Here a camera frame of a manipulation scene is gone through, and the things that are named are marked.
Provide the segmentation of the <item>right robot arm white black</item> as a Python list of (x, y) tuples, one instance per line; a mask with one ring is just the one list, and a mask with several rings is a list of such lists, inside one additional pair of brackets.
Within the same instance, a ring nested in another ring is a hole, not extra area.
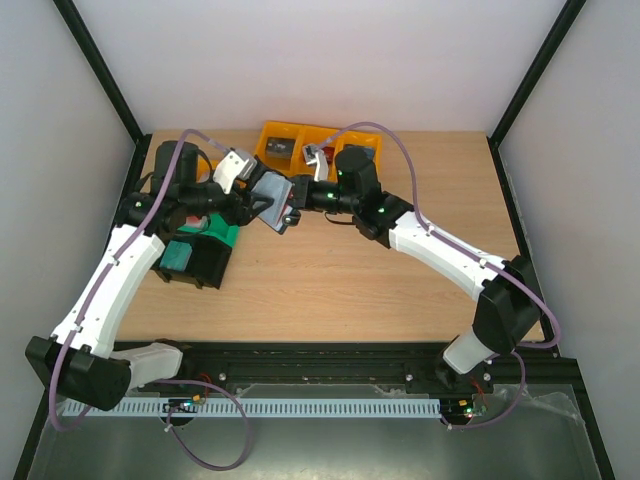
[(476, 303), (472, 326), (454, 338), (434, 362), (432, 377), (445, 390), (460, 390), (471, 371), (498, 354), (509, 354), (542, 315), (531, 262), (506, 261), (461, 241), (419, 213), (417, 206), (382, 189), (376, 167), (361, 148), (340, 151), (335, 181), (317, 145), (303, 149), (311, 175), (294, 177), (289, 197), (296, 210), (346, 214), (367, 239), (426, 264)]

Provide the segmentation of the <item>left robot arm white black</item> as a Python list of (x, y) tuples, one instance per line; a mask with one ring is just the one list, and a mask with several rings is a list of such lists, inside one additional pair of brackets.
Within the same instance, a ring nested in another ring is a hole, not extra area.
[(210, 262), (201, 248), (206, 236), (186, 237), (182, 228), (189, 218), (218, 214), (237, 226), (258, 218), (278, 233), (285, 230), (292, 187), (286, 176), (234, 149), (200, 176), (198, 164), (207, 159), (185, 139), (157, 148), (153, 170), (121, 202), (104, 255), (81, 296), (49, 337), (29, 341), (25, 355), (47, 387), (52, 416), (60, 397), (109, 411), (129, 390), (178, 375), (185, 352), (174, 342), (124, 351), (114, 345), (147, 272), (167, 270), (162, 257), (169, 246), (186, 250), (181, 276), (206, 285), (194, 270)]

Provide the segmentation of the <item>black leather card holder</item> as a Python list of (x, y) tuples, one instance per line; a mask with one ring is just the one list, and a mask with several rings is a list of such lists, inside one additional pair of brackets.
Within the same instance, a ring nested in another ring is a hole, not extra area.
[(291, 181), (279, 171), (267, 167), (259, 159), (256, 160), (257, 165), (247, 180), (249, 192), (260, 193), (274, 199), (274, 204), (257, 218), (282, 235), (289, 226), (289, 221), (285, 218), (290, 215), (297, 216), (288, 204)]

